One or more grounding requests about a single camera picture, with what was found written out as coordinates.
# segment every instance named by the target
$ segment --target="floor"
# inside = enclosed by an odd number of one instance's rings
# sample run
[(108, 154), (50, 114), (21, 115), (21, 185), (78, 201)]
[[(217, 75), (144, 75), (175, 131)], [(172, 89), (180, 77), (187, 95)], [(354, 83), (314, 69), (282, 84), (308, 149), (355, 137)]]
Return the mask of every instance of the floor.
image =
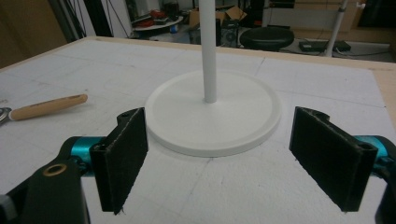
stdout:
[[(240, 28), (239, 34), (241, 35), (247, 28)], [(150, 40), (163, 41), (163, 42), (176, 42), (190, 44), (189, 36), (189, 26), (180, 25), (178, 32), (176, 34), (162, 34), (155, 35), (150, 38)], [(295, 39), (294, 42), (283, 48), (280, 52), (285, 53), (296, 53), (296, 54), (310, 54), (322, 56), (324, 53), (321, 52), (303, 52), (299, 49), (299, 42), (304, 41), (304, 39)], [(361, 42), (349, 42), (348, 45), (351, 46), (350, 51), (334, 51), (332, 56), (334, 58), (346, 58), (352, 60), (364, 60), (364, 61), (374, 61), (383, 63), (396, 63), (394, 58), (389, 52), (389, 44), (373, 44), (373, 43), (361, 43)]]

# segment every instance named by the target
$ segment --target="white disc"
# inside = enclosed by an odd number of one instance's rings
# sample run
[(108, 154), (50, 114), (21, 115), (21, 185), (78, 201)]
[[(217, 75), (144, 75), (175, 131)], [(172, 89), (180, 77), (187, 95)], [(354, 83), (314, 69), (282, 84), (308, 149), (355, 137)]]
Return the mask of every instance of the white disc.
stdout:
[(163, 146), (197, 157), (241, 153), (264, 142), (280, 119), (276, 93), (261, 80), (218, 71), (218, 100), (204, 101), (202, 71), (175, 77), (146, 103), (148, 131)]

